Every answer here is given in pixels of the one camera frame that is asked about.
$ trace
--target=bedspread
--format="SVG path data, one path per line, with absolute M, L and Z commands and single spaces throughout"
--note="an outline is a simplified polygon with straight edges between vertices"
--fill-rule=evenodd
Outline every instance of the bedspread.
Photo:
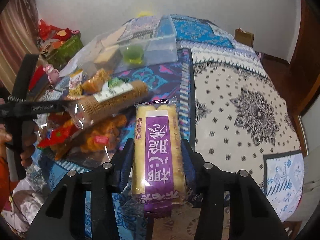
M 179 100 L 181 135 L 196 152 L 221 170 L 247 170 L 275 208 L 282 221 L 297 208 L 302 194 L 303 158 L 300 143 L 287 114 L 286 102 L 275 90 L 252 48 L 203 19 L 172 15 L 177 30 L 178 62 L 118 73 L 140 79 L 159 91 L 154 99 Z M 62 80 L 58 89 L 68 83 Z M 58 98 L 54 91 L 44 99 Z M 134 118 L 122 130 L 121 145 L 133 138 Z M 53 161 L 50 152 L 34 155 L 44 177 L 54 188 L 70 169 L 87 169 L 68 161 Z M 122 239 L 144 239 L 146 221 L 121 214 L 127 194 L 114 194 L 114 206 Z M 190 201 L 201 202 L 200 195 Z M 87 202 L 87 234 L 90 236 L 90 200 Z M 157 220 L 153 239 L 193 239 L 199 209 L 183 218 Z M 228 229 L 225 219 L 224 229 Z

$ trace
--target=white wall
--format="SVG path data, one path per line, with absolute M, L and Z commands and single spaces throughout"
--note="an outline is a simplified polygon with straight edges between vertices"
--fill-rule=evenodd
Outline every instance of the white wall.
M 320 96 L 301 117 L 301 121 L 306 134 L 309 154 L 311 154 L 317 147 L 320 147 Z
M 318 186 L 318 182 L 320 180 L 320 146 L 310 151 L 309 155 L 305 157 L 303 161 L 305 171 L 303 178 L 304 185 L 308 186 L 310 182 L 315 182 L 317 187 L 314 187 L 312 191 L 306 188 L 303 190 L 298 208 L 287 221 L 308 221 L 319 204 L 320 186 Z
M 47 23 L 79 29 L 84 44 L 148 10 L 155 14 L 205 18 L 231 34 L 241 27 L 255 34 L 255 50 L 289 61 L 290 49 L 296 43 L 297 11 L 299 14 L 296 0 L 36 0 L 36 3 Z
M 289 63 L 292 59 L 294 49 L 296 48 L 296 44 L 297 44 L 297 40 L 298 40 L 298 36 L 299 36 L 300 21 L 301 21 L 301 0 L 296 0 L 295 7 L 296 7 L 295 29 L 294 29 L 294 33 L 293 33 L 293 37 L 292 37 L 292 41 L 291 41 L 291 46 L 289 48 L 288 57 L 287 57 L 287 61 Z

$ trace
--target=cookie roll package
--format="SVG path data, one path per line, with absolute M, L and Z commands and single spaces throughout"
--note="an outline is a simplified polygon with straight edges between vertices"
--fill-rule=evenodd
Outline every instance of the cookie roll package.
M 140 80 L 122 82 L 111 88 L 107 83 L 105 85 L 101 92 L 81 98 L 68 107 L 68 112 L 79 129 L 84 130 L 117 114 L 148 95 L 147 84 Z
M 145 214 L 169 215 L 185 200 L 186 182 L 176 99 L 137 106 L 132 168 L 132 197 Z

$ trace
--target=plastic wrapper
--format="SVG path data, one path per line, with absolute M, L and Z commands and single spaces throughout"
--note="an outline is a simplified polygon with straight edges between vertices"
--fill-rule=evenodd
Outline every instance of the plastic wrapper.
M 120 129 L 126 123 L 126 116 L 118 114 L 83 131 L 70 119 L 42 139 L 38 148 L 50 147 L 55 160 L 66 156 L 80 166 L 95 168 L 111 160 L 119 144 Z
M 116 86 L 104 86 L 101 92 L 86 96 L 70 104 L 75 125 L 81 130 L 119 113 L 148 95 L 148 86 L 140 81 L 120 82 Z
M 38 141 L 48 138 L 53 130 L 63 125 L 70 118 L 67 112 L 39 114 L 36 120 L 39 126 Z
M 176 99 L 161 99 L 137 106 L 132 168 L 132 199 L 125 214 L 165 217 L 183 204 L 183 170 Z
M 82 75 L 83 72 L 81 69 L 70 75 L 68 96 L 77 97 L 82 95 Z
M 89 94 L 98 93 L 109 79 L 109 74 L 104 69 L 100 69 L 92 78 L 82 84 L 82 89 Z

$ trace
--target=plastic storage box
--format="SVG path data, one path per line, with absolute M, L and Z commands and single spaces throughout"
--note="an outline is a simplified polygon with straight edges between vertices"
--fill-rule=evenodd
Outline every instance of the plastic storage box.
M 81 68 L 89 76 L 104 68 L 110 73 L 178 60 L 176 29 L 170 15 L 135 18 L 112 33 L 95 37 L 60 72 Z

